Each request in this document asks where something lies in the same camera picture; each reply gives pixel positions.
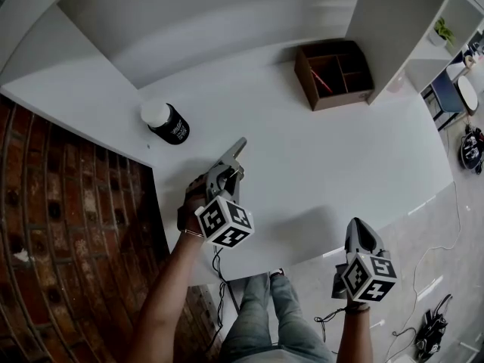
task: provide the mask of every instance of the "person's leg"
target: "person's leg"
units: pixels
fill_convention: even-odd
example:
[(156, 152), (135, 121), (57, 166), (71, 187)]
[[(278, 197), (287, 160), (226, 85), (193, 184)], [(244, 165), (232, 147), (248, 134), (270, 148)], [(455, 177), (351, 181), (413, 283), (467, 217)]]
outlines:
[(324, 363), (334, 361), (323, 340), (304, 320), (296, 291), (285, 275), (271, 278), (271, 294), (279, 320), (279, 346)]
[(271, 348), (267, 304), (269, 276), (251, 277), (244, 290), (240, 313), (220, 350), (221, 361), (234, 361), (260, 349)]

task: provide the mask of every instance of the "cardboard box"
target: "cardboard box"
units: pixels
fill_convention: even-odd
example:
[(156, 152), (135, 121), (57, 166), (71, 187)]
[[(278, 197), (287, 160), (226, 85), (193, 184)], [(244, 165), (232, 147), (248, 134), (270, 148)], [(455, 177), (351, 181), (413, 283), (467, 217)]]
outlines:
[(366, 101), (374, 90), (365, 56), (353, 41), (300, 47), (294, 71), (313, 110)]

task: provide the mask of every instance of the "person's arm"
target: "person's arm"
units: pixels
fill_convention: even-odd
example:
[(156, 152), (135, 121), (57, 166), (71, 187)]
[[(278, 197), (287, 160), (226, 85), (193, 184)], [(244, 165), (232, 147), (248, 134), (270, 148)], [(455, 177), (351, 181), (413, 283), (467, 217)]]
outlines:
[(373, 363), (369, 307), (364, 310), (349, 310), (345, 315), (337, 363), (356, 362)]
[[(204, 204), (204, 178), (200, 177), (187, 189), (186, 223), (183, 226), (201, 232), (196, 216), (197, 206)], [(188, 283), (203, 238), (181, 233), (175, 249), (158, 274), (135, 326), (125, 363), (168, 363), (173, 361), (175, 329), (187, 296)]]

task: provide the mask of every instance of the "white tabletop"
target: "white tabletop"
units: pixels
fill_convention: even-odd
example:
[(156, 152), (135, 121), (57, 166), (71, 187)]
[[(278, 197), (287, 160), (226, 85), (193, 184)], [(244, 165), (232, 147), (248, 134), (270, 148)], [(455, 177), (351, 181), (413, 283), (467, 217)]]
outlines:
[(466, 76), (461, 76), (457, 80), (457, 84), (467, 107), (471, 110), (477, 109), (477, 105), (479, 104), (477, 93), (476, 90), (474, 90), (474, 87), (470, 84), (469, 79)]
[[(354, 216), (378, 230), (452, 182), (442, 141), (420, 96), (312, 112), (293, 62), (213, 77), (210, 85), (187, 85), (194, 80), (183, 74), (177, 79), (163, 99), (189, 122), (191, 135), (154, 168), (170, 249), (179, 236), (176, 210), (185, 187), (237, 139), (248, 141), (239, 156), (245, 168), (240, 204), (253, 212), (256, 233), (222, 253), (226, 279), (335, 250)], [(192, 284), (217, 282), (212, 258), (213, 247), (204, 245)]]

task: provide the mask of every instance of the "brick wall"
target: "brick wall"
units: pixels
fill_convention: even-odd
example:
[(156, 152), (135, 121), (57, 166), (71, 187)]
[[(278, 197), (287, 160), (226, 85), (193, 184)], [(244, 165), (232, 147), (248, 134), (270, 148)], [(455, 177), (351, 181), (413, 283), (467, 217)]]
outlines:
[[(122, 361), (168, 254), (151, 170), (2, 96), (0, 148), (0, 361)], [(214, 316), (189, 289), (177, 361), (216, 358)]]

